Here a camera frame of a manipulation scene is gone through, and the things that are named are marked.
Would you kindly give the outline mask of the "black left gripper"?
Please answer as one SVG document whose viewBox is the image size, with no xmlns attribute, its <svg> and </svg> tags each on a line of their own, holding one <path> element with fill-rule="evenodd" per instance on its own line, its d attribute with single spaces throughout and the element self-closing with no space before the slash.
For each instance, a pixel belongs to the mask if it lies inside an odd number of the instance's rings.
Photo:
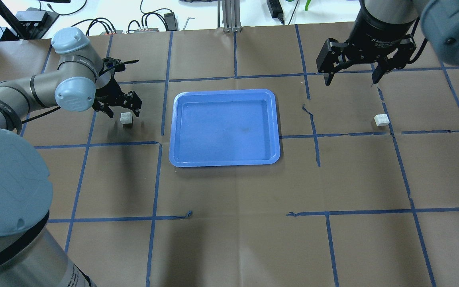
<svg viewBox="0 0 459 287">
<path fill-rule="evenodd" d="M 136 117 L 139 117 L 142 100 L 135 91 L 123 92 L 120 85 L 111 76 L 109 82 L 104 87 L 95 91 L 94 111 L 101 111 L 109 116 L 109 118 L 113 118 L 114 112 L 110 108 L 111 106 L 120 106 L 129 109 Z"/>
</svg>

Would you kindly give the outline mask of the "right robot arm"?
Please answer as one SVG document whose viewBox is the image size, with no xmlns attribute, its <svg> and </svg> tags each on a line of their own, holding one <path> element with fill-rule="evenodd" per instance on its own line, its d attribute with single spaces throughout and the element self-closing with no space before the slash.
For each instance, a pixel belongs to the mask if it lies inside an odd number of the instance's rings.
<svg viewBox="0 0 459 287">
<path fill-rule="evenodd" d="M 390 71 L 414 63 L 431 43 L 443 63 L 459 67 L 459 0 L 361 0 L 344 42 L 328 38 L 317 56 L 330 85 L 334 74 L 356 64 L 375 63 L 377 84 Z"/>
</svg>

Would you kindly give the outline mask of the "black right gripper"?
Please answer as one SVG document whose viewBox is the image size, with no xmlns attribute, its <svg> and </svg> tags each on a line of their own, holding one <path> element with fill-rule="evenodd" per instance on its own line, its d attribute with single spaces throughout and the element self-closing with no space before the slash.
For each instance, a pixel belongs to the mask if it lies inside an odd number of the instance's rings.
<svg viewBox="0 0 459 287">
<path fill-rule="evenodd" d="M 372 73 L 373 84 L 378 84 L 392 69 L 404 68 L 417 47 L 408 34 L 409 28 L 410 24 L 355 24 L 347 40 L 327 38 L 316 59 L 325 85 L 331 84 L 337 72 L 352 65 L 377 63 Z"/>
</svg>

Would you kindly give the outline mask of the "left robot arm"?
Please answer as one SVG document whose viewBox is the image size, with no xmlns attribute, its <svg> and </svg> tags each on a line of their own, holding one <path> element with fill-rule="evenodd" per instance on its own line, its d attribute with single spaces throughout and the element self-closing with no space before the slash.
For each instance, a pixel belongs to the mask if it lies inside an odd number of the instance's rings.
<svg viewBox="0 0 459 287">
<path fill-rule="evenodd" d="M 76 27 L 51 40 L 56 71 L 0 82 L 0 287 L 94 287 L 47 230 L 53 199 L 49 169 L 21 137 L 24 118 L 40 109 L 89 109 L 113 117 L 119 106 L 139 116 L 141 99 L 125 93 L 114 74 L 119 59 L 101 58 Z"/>
</svg>

